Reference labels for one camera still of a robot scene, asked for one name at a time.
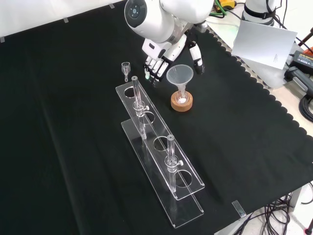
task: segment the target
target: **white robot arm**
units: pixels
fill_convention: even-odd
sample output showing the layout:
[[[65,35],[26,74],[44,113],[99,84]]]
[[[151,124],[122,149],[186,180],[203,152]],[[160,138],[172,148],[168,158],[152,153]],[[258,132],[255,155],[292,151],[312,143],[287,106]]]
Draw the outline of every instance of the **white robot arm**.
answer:
[[[125,19],[129,27],[145,38],[142,46],[148,55],[146,78],[159,81],[185,45],[190,49],[196,72],[204,72],[201,52],[185,32],[205,22],[214,0],[128,0]]]

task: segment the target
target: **acrylic test tube rack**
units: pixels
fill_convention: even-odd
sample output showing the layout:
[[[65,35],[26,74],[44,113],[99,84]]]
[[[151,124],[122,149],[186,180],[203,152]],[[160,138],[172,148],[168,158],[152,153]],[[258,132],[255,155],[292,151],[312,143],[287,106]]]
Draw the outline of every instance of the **acrylic test tube rack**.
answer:
[[[131,117],[122,127],[173,227],[203,215],[194,193],[204,183],[137,77],[116,91]]]

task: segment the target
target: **black tablecloth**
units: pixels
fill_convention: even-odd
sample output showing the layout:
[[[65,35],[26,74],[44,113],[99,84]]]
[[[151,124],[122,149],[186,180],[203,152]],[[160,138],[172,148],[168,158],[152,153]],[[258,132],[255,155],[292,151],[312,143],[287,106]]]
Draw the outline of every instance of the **black tablecloth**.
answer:
[[[239,219],[231,202],[250,213],[313,180],[312,138],[208,32],[193,108],[172,110],[176,88],[145,81],[123,6],[0,44],[1,234],[212,234]],[[205,183],[204,216],[176,230],[120,126],[125,61]],[[175,63],[192,66],[189,51]]]

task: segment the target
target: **glass test tube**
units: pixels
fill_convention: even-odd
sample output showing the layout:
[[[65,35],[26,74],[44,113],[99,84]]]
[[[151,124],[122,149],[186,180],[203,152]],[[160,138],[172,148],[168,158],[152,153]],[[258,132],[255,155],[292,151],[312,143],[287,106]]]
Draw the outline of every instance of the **glass test tube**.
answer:
[[[168,151],[168,163],[172,164],[175,162],[175,143],[174,143],[174,136],[168,135],[167,136],[167,151]]]
[[[135,95],[135,105],[137,108],[142,106],[140,91],[139,91],[139,82],[137,76],[132,77],[133,86],[134,86],[134,95]]]

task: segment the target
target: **white paper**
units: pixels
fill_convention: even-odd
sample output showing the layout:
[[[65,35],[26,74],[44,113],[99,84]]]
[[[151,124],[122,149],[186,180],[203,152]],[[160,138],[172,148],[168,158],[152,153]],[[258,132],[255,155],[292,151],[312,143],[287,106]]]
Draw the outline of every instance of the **white paper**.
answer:
[[[283,69],[297,32],[241,21],[232,55]]]

